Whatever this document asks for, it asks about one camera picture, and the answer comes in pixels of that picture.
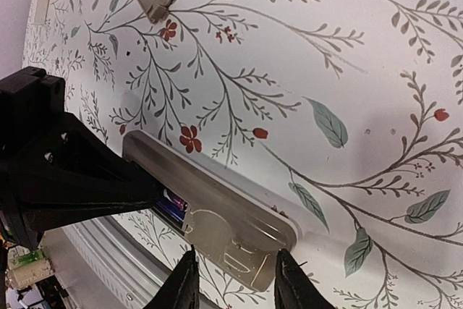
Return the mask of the white drink can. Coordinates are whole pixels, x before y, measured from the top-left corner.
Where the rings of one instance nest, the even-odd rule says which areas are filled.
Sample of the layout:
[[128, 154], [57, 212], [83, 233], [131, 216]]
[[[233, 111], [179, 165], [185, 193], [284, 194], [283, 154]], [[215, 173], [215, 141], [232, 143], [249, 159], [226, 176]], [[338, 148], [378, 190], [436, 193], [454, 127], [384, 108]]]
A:
[[21, 246], [9, 249], [7, 278], [14, 289], [32, 286], [54, 273], [54, 267], [44, 249], [30, 251]]

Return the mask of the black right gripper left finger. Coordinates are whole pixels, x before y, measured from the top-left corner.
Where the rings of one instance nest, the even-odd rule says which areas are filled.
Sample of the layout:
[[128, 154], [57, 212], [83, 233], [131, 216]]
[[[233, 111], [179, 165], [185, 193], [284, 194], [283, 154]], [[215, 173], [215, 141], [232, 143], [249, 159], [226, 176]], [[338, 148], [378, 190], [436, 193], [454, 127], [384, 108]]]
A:
[[199, 289], [199, 267], [195, 247], [191, 245], [144, 309], [198, 309]]

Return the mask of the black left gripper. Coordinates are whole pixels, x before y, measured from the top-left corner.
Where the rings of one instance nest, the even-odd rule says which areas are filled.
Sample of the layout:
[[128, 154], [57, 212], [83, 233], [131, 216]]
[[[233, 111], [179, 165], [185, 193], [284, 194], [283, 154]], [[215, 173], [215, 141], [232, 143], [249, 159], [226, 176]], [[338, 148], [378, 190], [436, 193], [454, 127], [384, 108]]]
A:
[[160, 182], [64, 112], [65, 79], [37, 67], [1, 80], [1, 236], [37, 247], [27, 208], [150, 208]]

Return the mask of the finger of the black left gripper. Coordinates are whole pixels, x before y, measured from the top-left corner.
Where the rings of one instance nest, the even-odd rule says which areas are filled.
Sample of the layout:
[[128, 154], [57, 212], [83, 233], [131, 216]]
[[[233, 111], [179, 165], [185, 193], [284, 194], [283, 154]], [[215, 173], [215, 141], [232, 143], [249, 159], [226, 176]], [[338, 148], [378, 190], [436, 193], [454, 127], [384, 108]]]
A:
[[44, 232], [81, 221], [153, 207], [158, 196], [83, 196], [23, 198], [21, 245], [37, 247]]

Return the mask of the aluminium front rail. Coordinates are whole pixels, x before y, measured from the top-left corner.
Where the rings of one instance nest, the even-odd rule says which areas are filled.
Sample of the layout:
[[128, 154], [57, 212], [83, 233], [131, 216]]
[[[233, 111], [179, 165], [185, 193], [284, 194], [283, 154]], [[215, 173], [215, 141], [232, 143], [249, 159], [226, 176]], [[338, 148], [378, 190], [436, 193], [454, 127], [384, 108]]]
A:
[[144, 308], [171, 275], [111, 216], [65, 226], [63, 232], [123, 308]]

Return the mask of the floral patterned table mat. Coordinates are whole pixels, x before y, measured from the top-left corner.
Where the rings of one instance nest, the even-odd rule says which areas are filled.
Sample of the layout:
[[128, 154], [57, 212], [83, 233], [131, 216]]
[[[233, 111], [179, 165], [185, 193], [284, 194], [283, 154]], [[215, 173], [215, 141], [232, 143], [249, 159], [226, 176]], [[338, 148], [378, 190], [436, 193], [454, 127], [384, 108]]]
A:
[[269, 194], [336, 308], [462, 306], [462, 0], [49, 0], [24, 65], [111, 150], [131, 131]]

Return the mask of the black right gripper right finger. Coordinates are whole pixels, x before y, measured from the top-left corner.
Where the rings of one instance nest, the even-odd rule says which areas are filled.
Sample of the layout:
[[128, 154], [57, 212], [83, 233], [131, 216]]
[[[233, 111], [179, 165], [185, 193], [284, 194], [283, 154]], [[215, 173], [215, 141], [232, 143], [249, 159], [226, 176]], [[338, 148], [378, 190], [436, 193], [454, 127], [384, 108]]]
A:
[[276, 309], [334, 309], [309, 280], [287, 249], [276, 256], [274, 303]]

